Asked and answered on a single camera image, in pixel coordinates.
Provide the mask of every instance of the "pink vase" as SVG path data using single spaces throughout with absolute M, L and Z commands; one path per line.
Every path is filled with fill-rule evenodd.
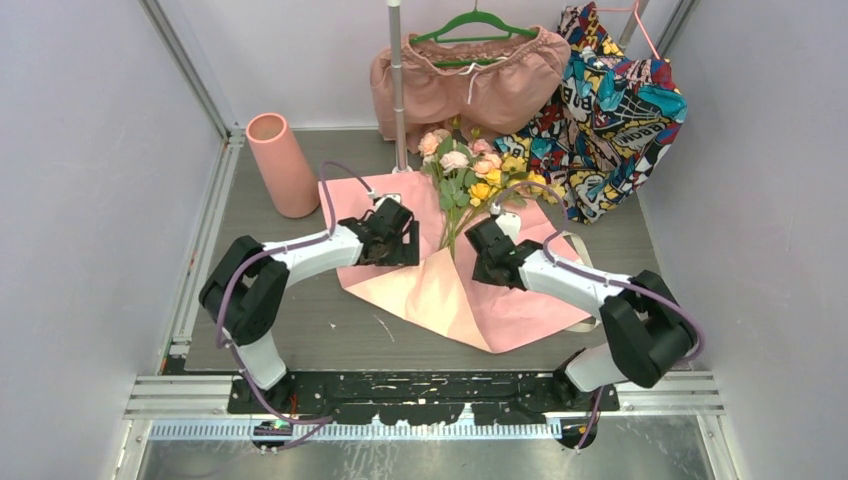
M 263 113 L 247 124 L 247 141 L 274 207 L 289 218 L 318 207 L 318 180 L 282 115 Z

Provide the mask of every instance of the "wooden tabletop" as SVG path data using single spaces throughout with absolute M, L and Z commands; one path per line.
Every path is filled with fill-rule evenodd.
M 301 131 L 296 136 L 315 171 L 327 160 L 343 162 L 361 175 L 388 173 L 394 165 L 394 145 L 376 130 Z M 420 166 L 416 158 L 413 168 Z M 333 169 L 330 178 L 346 174 Z M 555 225 L 561 213 L 543 210 Z M 658 271 L 639 202 L 631 198 L 595 225 L 569 222 L 569 230 L 586 242 L 597 268 L 635 275 Z M 212 266 L 237 237 L 260 242 L 285 241 L 326 228 L 320 209 L 298 220 L 274 210 L 250 148 L 245 145 L 236 167 Z M 483 352 L 444 338 L 381 310 L 342 290 L 335 271 L 305 279 L 287 289 L 272 329 L 283 359 L 296 370 L 507 370 L 551 369 L 574 351 L 603 341 L 603 328 L 591 333 L 560 332 L 502 354 Z M 214 324 L 201 310 L 186 360 L 189 370 L 233 369 L 227 351 L 214 345 Z

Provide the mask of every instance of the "robotic arm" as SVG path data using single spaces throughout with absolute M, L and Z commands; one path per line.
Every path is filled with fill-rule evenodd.
M 623 381 L 651 388 L 698 342 L 695 329 L 678 313 L 617 286 L 638 285 L 674 302 L 659 275 L 646 270 L 630 278 L 556 255 L 552 261 L 538 242 L 515 244 L 520 221 L 507 212 L 491 216 L 466 232 L 477 252 L 472 279 L 551 295 L 602 320 L 607 343 L 577 352 L 554 372 L 563 385 L 561 396 L 573 398 L 580 392 Z M 570 270 L 557 266 L 559 262 Z
M 238 280 L 224 319 L 224 335 L 263 390 L 290 377 L 271 335 L 286 287 L 339 267 L 417 265 L 418 222 L 401 205 L 399 195 L 386 195 L 362 218 L 342 219 L 335 228 L 314 235 L 265 244 L 249 236 L 240 237 L 200 292 L 200 303 L 213 321 L 218 318 L 227 284 L 239 267 L 262 251 L 272 250 L 275 253 L 251 265 Z M 244 277 L 252 278 L 253 283 L 248 286 Z

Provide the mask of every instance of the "pink clothes hanger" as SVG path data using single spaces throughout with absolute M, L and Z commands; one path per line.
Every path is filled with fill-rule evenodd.
M 596 8 L 595 11 L 598 12 L 632 12 L 633 18 L 636 19 L 636 23 L 639 25 L 639 28 L 642 30 L 642 34 L 645 35 L 645 40 L 647 40 L 648 45 L 651 47 L 651 51 L 654 52 L 654 56 L 657 57 L 657 60 L 662 60 L 659 52 L 657 52 L 657 47 L 654 46 L 654 42 L 651 41 L 651 37 L 648 35 L 648 30 L 645 29 L 645 24 L 642 23 L 642 19 L 639 16 L 639 0 L 635 0 L 633 2 L 633 6 L 629 8 Z

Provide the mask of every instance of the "gray wall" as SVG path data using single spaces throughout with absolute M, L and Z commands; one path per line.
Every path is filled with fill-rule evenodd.
M 136 1 L 0 2 L 3 478 L 107 478 L 220 140 Z
M 844 0 L 700 2 L 668 55 L 690 115 L 640 192 L 755 479 L 848 467 L 846 18 Z
M 374 127 L 377 120 L 368 84 L 371 60 L 389 45 L 385 0 L 172 0 L 168 17 L 227 119 L 247 125 L 273 110 L 295 127 Z M 480 0 L 481 10 L 511 25 L 554 29 L 567 0 Z M 628 7 L 633 0 L 606 0 Z M 651 0 L 646 28 L 656 38 L 677 0 Z M 468 12 L 474 0 L 403 0 L 403 32 L 426 33 Z M 601 13 L 618 33 L 627 13 Z M 490 27 L 462 27 L 481 34 Z M 641 34 L 631 52 L 650 51 Z

